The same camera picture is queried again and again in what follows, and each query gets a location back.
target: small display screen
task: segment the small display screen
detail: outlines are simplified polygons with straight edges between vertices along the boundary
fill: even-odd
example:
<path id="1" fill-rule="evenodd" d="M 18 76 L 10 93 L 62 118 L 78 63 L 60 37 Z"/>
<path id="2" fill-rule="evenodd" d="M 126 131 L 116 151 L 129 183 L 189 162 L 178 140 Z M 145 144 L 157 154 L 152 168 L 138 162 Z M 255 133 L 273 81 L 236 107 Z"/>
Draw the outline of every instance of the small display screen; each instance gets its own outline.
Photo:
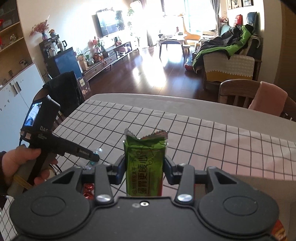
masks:
<path id="1" fill-rule="evenodd" d="M 25 126 L 33 126 L 41 105 L 42 105 L 42 102 L 39 102 L 39 103 L 35 103 L 31 106 L 30 112 L 29 112 L 29 114 L 26 118 L 26 121 L 25 121 Z"/>

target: coffee table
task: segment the coffee table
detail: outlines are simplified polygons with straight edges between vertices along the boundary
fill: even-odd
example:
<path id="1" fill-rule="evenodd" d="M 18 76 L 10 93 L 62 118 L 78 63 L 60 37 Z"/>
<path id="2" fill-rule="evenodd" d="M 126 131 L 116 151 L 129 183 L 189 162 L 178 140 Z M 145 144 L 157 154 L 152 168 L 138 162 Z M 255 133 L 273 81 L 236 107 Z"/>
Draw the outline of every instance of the coffee table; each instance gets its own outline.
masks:
<path id="1" fill-rule="evenodd" d="M 183 47 L 184 37 L 185 36 L 187 36 L 187 35 L 186 34 L 174 35 L 172 38 L 169 38 L 169 39 L 159 39 L 158 40 L 158 44 L 160 46 L 159 58 L 161 56 L 161 47 L 162 47 L 163 44 L 166 44 L 167 49 L 168 49 L 168 44 L 180 44 L 181 47 L 182 47 L 183 56 L 185 56 L 184 47 Z"/>

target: picture frame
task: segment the picture frame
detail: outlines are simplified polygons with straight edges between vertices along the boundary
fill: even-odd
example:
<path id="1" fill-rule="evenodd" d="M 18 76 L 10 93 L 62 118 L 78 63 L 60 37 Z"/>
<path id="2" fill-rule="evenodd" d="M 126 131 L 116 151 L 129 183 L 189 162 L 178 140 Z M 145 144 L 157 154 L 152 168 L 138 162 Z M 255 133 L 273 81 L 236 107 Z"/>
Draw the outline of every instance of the picture frame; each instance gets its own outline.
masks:
<path id="1" fill-rule="evenodd" d="M 227 0 L 227 9 L 232 9 L 231 0 Z"/>
<path id="2" fill-rule="evenodd" d="M 232 5 L 232 9 L 242 7 L 242 0 L 231 0 L 231 5 Z"/>
<path id="3" fill-rule="evenodd" d="M 254 6 L 253 0 L 242 0 L 243 7 Z"/>

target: green snack bag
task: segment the green snack bag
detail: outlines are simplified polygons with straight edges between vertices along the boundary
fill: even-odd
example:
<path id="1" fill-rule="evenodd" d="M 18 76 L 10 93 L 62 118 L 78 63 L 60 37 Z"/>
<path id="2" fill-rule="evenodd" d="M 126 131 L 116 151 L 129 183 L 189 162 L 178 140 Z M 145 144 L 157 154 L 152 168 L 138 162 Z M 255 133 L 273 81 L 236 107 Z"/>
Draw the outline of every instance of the green snack bag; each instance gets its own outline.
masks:
<path id="1" fill-rule="evenodd" d="M 124 134 L 126 192 L 130 196 L 161 196 L 163 160 L 168 133 L 159 131 L 138 139 L 128 129 Z"/>

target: dining table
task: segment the dining table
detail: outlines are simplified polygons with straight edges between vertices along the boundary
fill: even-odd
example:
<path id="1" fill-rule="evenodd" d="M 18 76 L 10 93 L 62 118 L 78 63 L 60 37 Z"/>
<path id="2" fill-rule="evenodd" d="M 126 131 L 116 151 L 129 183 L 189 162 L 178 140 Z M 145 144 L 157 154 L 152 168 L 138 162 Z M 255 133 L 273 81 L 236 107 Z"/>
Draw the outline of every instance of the dining table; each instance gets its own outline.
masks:
<path id="1" fill-rule="evenodd" d="M 230 174 L 275 180 L 296 180 L 296 123 L 242 107 L 171 96 L 96 94 L 80 105 L 54 131 L 93 152 L 98 164 L 114 164 L 124 154 L 125 129 L 138 138 L 168 132 L 166 155 L 176 164 L 198 170 L 216 166 Z M 85 167 L 89 160 L 57 156 L 61 171 Z M 163 179 L 163 196 L 175 197 L 178 185 Z M 126 178 L 111 185 L 116 200 L 126 196 Z M 1 212 L 4 240 L 17 231 L 9 217 L 8 200 Z"/>

